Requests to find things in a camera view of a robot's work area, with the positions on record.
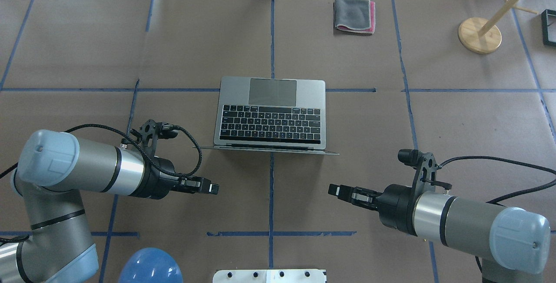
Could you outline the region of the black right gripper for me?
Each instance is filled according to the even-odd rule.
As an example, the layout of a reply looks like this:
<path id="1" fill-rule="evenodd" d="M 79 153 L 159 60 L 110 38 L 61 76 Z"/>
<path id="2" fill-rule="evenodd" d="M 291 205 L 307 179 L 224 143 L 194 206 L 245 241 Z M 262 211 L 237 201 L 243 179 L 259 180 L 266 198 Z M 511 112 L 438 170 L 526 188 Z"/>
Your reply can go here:
<path id="1" fill-rule="evenodd" d="M 328 194 L 357 207 L 378 210 L 384 226 L 409 235 L 416 234 L 413 209 L 410 208 L 412 188 L 409 186 L 390 184 L 382 193 L 361 187 L 329 184 Z"/>

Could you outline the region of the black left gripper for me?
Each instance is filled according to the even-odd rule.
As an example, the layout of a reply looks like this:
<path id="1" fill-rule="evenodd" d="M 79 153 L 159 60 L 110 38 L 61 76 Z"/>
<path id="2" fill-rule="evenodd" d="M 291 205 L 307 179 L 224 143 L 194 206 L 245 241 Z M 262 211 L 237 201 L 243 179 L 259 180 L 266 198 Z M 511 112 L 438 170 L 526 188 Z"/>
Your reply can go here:
<path id="1" fill-rule="evenodd" d="M 154 157 L 153 160 L 153 163 L 144 161 L 145 170 L 139 186 L 130 194 L 131 197 L 159 200 L 164 198 L 178 184 L 179 178 L 165 174 L 155 168 L 155 166 L 159 166 L 173 174 L 175 169 L 170 160 L 159 157 Z M 212 183 L 207 178 L 187 178 L 179 182 L 179 192 L 182 193 L 217 195 L 218 190 L 219 185 Z"/>

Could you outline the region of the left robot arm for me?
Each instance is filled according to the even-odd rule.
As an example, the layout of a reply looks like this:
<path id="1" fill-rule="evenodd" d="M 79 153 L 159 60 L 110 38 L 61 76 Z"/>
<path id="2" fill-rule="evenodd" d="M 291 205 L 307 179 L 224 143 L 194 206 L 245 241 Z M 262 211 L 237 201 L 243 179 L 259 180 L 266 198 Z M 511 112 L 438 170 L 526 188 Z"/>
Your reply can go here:
<path id="1" fill-rule="evenodd" d="M 3 283 L 83 283 L 99 269 L 81 191 L 148 199 L 169 192 L 217 194 L 193 171 L 181 174 L 155 155 L 159 139 L 183 132 L 149 120 L 122 142 L 130 149 L 40 129 L 26 142 L 10 182 L 25 203 L 29 236 L 1 239 Z"/>

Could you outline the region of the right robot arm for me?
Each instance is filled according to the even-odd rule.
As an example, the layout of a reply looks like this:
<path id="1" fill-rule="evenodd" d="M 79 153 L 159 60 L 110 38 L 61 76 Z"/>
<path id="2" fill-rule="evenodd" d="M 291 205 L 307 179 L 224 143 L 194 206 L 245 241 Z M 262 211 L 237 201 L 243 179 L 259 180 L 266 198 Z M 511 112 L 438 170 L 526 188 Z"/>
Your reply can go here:
<path id="1" fill-rule="evenodd" d="M 398 184 L 383 192 L 328 187 L 342 201 L 377 211 L 384 226 L 478 257 L 484 283 L 543 282 L 551 233 L 544 216 L 433 191 L 411 202 L 410 193 Z"/>

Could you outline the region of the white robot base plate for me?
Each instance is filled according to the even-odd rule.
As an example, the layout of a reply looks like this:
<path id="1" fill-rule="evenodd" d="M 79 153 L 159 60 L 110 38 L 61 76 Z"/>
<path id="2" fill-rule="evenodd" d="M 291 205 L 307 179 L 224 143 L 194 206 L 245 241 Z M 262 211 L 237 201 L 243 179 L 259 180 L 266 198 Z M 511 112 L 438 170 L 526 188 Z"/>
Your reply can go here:
<path id="1" fill-rule="evenodd" d="M 256 269 L 219 270 L 213 283 L 327 283 L 325 270 L 320 269 Z"/>

